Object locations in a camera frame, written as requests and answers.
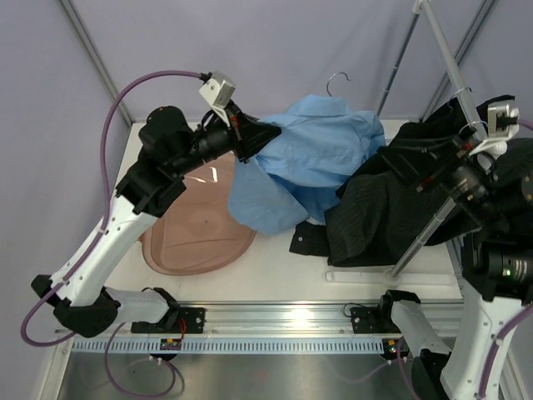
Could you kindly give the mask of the light blue shirt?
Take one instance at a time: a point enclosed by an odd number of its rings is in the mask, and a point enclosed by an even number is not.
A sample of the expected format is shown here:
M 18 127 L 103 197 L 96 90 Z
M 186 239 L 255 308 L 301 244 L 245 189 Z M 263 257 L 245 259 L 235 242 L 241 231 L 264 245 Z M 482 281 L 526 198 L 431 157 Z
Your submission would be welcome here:
M 227 209 L 263 235 L 308 219 L 323 223 L 339 203 L 336 190 L 386 143 L 379 117 L 340 97 L 305 96 L 262 121 L 281 133 L 249 162 L 236 163 Z

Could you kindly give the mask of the pink hanger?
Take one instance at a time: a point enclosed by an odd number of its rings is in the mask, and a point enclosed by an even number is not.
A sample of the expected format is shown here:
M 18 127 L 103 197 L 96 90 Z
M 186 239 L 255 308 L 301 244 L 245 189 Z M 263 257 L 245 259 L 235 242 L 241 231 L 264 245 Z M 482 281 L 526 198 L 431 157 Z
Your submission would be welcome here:
M 335 88 L 341 83 L 350 83 L 350 76 L 343 71 L 333 73 L 326 82 L 326 95 L 330 98 L 335 94 Z

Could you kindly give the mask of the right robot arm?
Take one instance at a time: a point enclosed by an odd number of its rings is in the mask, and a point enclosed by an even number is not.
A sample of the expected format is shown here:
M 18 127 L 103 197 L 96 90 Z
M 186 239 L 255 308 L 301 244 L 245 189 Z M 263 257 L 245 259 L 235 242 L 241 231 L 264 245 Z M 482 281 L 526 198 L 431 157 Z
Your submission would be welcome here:
M 464 236 L 464 308 L 454 347 L 438 337 L 413 292 L 388 290 L 377 321 L 399 329 L 413 356 L 401 375 L 416 399 L 496 399 L 511 340 L 532 314 L 532 140 L 515 137 L 501 155 L 496 195 L 507 227 Z

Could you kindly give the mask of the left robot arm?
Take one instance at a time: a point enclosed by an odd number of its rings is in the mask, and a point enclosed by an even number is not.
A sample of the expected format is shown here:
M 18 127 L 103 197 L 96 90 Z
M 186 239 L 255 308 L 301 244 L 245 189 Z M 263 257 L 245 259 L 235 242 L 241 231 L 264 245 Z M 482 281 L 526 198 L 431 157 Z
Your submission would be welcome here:
M 105 283 L 143 233 L 185 192 L 184 177 L 227 153 L 247 162 L 281 129 L 250 117 L 231 102 L 224 122 L 214 116 L 191 130 L 173 106 L 152 111 L 138 136 L 137 160 L 116 185 L 102 221 L 79 248 L 77 259 L 53 275 L 38 275 L 32 289 L 72 333 L 94 338 L 115 323 L 145 323 L 167 333 L 179 323 L 180 305 L 166 290 L 116 290 Z

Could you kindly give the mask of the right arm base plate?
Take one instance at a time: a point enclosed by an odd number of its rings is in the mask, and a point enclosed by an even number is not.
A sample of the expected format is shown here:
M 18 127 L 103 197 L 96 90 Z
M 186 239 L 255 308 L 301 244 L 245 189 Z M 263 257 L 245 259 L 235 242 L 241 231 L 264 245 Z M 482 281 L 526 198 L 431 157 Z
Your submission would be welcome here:
M 348 303 L 343 313 L 350 318 L 357 334 L 400 334 L 428 331 L 429 320 L 417 302 L 402 300 L 392 304 L 371 307 Z

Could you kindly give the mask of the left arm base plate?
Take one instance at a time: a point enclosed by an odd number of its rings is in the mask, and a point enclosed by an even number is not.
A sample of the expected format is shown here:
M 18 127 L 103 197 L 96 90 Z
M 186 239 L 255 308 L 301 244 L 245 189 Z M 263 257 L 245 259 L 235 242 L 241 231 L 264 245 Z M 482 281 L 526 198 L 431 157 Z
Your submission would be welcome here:
M 183 307 L 170 310 L 159 322 L 133 322 L 131 333 L 167 334 L 167 333 L 203 333 L 206 309 L 204 307 Z

